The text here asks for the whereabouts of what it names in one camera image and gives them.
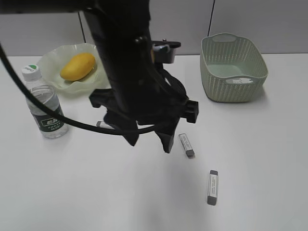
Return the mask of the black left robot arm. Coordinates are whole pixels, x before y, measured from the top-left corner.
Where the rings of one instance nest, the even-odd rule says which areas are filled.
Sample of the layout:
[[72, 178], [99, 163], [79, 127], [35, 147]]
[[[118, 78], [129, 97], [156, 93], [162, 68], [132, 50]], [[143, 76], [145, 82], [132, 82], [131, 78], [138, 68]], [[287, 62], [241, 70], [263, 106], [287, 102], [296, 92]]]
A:
[[147, 0], [3, 0], [1, 14], [71, 13], [82, 11], [89, 25], [110, 88], [94, 90], [93, 107], [104, 106], [108, 128], [84, 124], [44, 106], [21, 82], [5, 52], [0, 58], [19, 90], [44, 113], [93, 132], [119, 135], [135, 145], [139, 135], [155, 132], [169, 153], [181, 118], [195, 123], [198, 102], [182, 83], [153, 60]]

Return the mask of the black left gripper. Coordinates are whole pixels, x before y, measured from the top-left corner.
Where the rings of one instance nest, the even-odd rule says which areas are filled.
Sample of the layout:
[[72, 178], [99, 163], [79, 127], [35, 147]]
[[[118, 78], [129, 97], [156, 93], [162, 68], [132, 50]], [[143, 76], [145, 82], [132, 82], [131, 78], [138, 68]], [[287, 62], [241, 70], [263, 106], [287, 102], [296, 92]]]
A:
[[[123, 135], [124, 139], [135, 146], [139, 134], [138, 125], [153, 125], [154, 130], [166, 129], [178, 119], [185, 118], [188, 123], [196, 123], [199, 114], [199, 104], [196, 101], [185, 99], [183, 102], [176, 98], [170, 98], [166, 93], [155, 95], [150, 93], [146, 99], [145, 94], [138, 98], [140, 102], [133, 100], [135, 109], [131, 113], [120, 110], [116, 102], [116, 96], [112, 89], [96, 89], [90, 95], [90, 102], [94, 108], [104, 106], [107, 112], [104, 122], [114, 130], [130, 130], [130, 134]], [[174, 133], [156, 131], [165, 153], [170, 153], [174, 143]]]

